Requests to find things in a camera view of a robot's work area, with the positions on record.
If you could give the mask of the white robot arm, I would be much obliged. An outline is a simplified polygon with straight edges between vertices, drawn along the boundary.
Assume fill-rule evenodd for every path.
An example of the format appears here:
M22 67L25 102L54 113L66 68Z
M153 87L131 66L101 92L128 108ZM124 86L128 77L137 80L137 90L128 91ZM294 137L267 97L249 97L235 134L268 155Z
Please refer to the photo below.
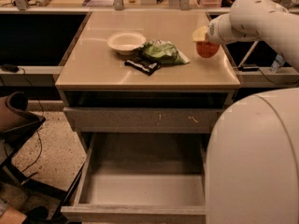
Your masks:
M235 0L200 41L262 40L299 69L299 16L271 0ZM205 163L206 224L299 224L299 89L253 94L227 108Z

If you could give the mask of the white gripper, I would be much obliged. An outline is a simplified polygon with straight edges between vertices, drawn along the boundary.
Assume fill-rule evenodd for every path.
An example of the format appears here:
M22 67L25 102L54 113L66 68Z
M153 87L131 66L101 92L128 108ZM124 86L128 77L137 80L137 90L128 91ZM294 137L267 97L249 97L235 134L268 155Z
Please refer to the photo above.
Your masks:
M223 14L211 20L208 27L201 26L192 33L193 42L209 40L214 44L230 44L233 42L232 25L228 14Z

